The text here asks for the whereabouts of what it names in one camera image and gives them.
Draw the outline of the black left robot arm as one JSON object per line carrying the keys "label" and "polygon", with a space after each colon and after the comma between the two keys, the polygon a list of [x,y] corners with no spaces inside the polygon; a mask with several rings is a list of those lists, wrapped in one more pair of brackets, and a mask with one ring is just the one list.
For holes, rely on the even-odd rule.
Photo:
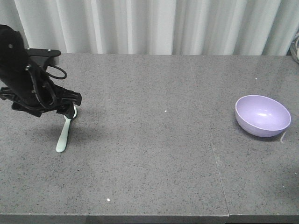
{"label": "black left robot arm", "polygon": [[47,72],[47,67],[57,67],[55,58],[60,55],[59,50],[26,49],[20,32],[1,25],[0,79],[6,86],[1,88],[0,98],[12,101],[15,111],[36,117],[56,111],[73,119],[81,94],[54,84],[55,76]]}

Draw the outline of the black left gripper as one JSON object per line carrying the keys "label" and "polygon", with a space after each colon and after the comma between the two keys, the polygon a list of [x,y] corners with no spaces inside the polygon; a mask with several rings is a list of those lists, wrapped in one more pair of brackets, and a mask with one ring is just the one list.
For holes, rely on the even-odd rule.
{"label": "black left gripper", "polygon": [[74,106],[80,106],[82,101],[80,93],[60,87],[49,79],[38,81],[34,77],[30,77],[28,85],[19,92],[11,87],[2,87],[0,98],[12,101],[11,108],[15,111],[26,112],[36,117],[56,111],[68,119],[73,119]]}

